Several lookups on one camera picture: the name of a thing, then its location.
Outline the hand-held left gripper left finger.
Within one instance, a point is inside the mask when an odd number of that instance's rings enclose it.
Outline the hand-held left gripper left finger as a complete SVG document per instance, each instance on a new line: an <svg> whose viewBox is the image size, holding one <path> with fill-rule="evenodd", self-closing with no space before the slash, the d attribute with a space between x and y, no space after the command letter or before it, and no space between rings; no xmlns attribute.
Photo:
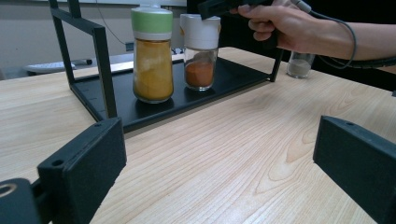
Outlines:
<svg viewBox="0 0 396 224"><path fill-rule="evenodd" d="M37 166L53 224L89 224L126 165L121 119L93 124Z"/></svg>

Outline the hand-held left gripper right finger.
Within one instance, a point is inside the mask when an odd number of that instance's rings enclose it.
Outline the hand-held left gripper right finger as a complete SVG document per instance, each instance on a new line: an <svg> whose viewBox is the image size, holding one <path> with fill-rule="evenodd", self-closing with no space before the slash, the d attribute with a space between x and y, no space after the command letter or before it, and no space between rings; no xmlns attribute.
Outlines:
<svg viewBox="0 0 396 224"><path fill-rule="evenodd" d="M396 224L396 144L323 116L313 160L375 222Z"/></svg>

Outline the orange spice jar white lid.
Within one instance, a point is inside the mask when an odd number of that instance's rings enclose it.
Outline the orange spice jar white lid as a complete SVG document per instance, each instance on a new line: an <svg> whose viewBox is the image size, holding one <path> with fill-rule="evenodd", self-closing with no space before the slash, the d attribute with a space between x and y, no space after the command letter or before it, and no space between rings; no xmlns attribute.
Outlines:
<svg viewBox="0 0 396 224"><path fill-rule="evenodd" d="M220 18L203 20L199 14L181 14L179 26L184 39L185 83L191 90L206 91L214 82Z"/></svg>

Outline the black metal two-tier rack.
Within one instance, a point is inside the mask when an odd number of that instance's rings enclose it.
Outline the black metal two-tier rack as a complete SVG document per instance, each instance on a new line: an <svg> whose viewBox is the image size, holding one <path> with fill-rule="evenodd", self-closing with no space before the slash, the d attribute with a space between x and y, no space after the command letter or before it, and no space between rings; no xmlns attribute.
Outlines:
<svg viewBox="0 0 396 224"><path fill-rule="evenodd" d="M241 5L271 5L273 0L206 0L195 14L180 17L184 39L181 56L171 52L173 14L155 2L142 2L131 11L134 62L114 72L110 68L106 29L83 19L78 0L58 0L49 8L71 91L98 121L119 117L126 132L170 118L197 106L265 81L277 71L260 72L218 56L220 17ZM90 35L98 73L75 77L66 43L65 23Z"/></svg>

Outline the yellow spice jar green lid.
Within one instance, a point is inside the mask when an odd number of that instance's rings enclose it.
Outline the yellow spice jar green lid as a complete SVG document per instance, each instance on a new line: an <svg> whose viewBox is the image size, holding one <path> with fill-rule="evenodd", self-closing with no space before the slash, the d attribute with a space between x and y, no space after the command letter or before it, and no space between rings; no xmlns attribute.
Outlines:
<svg viewBox="0 0 396 224"><path fill-rule="evenodd" d="M149 104L167 101L174 92L171 37L173 13L154 6L131 9L134 35L133 91Z"/></svg>

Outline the grey spice jar white lid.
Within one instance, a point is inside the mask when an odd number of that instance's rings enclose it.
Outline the grey spice jar white lid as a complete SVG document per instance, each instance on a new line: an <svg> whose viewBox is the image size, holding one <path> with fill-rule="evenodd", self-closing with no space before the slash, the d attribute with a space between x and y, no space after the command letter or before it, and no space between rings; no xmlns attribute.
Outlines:
<svg viewBox="0 0 396 224"><path fill-rule="evenodd" d="M311 71L312 64L315 60L315 54L299 53L293 51L290 54L287 74L294 78L306 78Z"/></svg>

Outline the white flat device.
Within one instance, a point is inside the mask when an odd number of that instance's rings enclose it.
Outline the white flat device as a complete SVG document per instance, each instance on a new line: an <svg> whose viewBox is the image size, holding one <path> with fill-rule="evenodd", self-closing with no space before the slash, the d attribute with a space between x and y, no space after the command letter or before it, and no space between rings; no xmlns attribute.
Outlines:
<svg viewBox="0 0 396 224"><path fill-rule="evenodd" d="M24 70L34 74L51 74L63 72L65 65L63 62L30 64L24 66Z"/></svg>

